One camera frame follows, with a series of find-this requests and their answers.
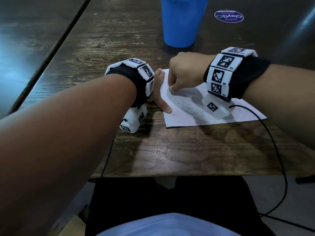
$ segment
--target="forearm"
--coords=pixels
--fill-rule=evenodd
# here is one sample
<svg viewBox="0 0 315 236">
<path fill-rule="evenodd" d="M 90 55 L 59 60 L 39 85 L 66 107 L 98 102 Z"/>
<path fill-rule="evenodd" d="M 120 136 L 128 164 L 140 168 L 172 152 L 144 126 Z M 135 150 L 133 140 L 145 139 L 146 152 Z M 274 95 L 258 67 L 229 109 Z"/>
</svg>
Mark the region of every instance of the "forearm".
<svg viewBox="0 0 315 236">
<path fill-rule="evenodd" d="M 50 220 L 49 210 L 60 213 L 60 203 L 81 189 L 104 157 L 135 98 L 129 79 L 107 75 L 2 119 L 1 221 L 26 222 L 35 206 L 45 206 Z"/>
<path fill-rule="evenodd" d="M 315 72 L 281 65 L 247 88 L 243 99 L 297 141 L 315 149 Z"/>
</svg>

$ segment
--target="light blue shirt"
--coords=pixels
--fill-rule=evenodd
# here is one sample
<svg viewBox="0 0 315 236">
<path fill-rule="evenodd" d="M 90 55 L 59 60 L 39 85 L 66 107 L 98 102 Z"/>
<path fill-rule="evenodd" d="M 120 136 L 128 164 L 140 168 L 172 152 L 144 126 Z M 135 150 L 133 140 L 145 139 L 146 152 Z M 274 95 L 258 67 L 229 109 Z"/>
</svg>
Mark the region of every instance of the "light blue shirt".
<svg viewBox="0 0 315 236">
<path fill-rule="evenodd" d="M 240 236 L 214 223 L 178 213 L 124 223 L 98 236 Z"/>
</svg>

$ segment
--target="fist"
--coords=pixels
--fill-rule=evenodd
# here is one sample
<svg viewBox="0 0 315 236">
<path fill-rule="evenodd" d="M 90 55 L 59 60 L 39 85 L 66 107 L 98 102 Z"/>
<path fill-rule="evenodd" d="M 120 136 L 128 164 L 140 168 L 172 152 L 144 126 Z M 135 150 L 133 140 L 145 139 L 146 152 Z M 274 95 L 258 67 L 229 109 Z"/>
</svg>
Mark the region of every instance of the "fist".
<svg viewBox="0 0 315 236">
<path fill-rule="evenodd" d="M 169 62 L 168 85 L 177 92 L 203 83 L 203 76 L 215 55 L 179 52 Z"/>
</svg>

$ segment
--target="hand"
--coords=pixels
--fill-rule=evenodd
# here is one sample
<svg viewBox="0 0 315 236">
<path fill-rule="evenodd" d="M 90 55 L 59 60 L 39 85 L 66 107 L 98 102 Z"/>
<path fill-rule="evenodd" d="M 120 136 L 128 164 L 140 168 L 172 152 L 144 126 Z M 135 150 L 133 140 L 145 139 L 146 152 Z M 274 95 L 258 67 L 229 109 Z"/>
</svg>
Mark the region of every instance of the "hand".
<svg viewBox="0 0 315 236">
<path fill-rule="evenodd" d="M 215 55 L 194 52 L 179 52 L 169 62 L 168 85 L 177 92 L 203 83 L 203 76 Z"/>
<path fill-rule="evenodd" d="M 160 109 L 162 109 L 164 112 L 172 113 L 172 111 L 173 111 L 172 108 L 161 97 L 160 89 L 161 89 L 161 86 L 163 84 L 164 77 L 165 77 L 165 72 L 162 71 L 162 69 L 158 69 L 157 71 L 155 71 L 154 87 L 153 87 L 153 91 L 152 91 L 149 99 L 156 102 L 158 107 Z"/>
</svg>

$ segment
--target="black pants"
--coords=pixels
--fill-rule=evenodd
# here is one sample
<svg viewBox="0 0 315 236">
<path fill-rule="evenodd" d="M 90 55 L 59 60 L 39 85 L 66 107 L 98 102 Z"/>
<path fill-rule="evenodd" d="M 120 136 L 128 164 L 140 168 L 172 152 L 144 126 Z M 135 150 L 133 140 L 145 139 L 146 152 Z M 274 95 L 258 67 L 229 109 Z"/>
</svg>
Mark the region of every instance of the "black pants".
<svg viewBox="0 0 315 236">
<path fill-rule="evenodd" d="M 98 179 L 89 209 L 86 236 L 145 217 L 181 213 L 243 236 L 272 235 L 258 215 L 242 177 L 178 177 L 168 190 L 154 178 Z"/>
</svg>

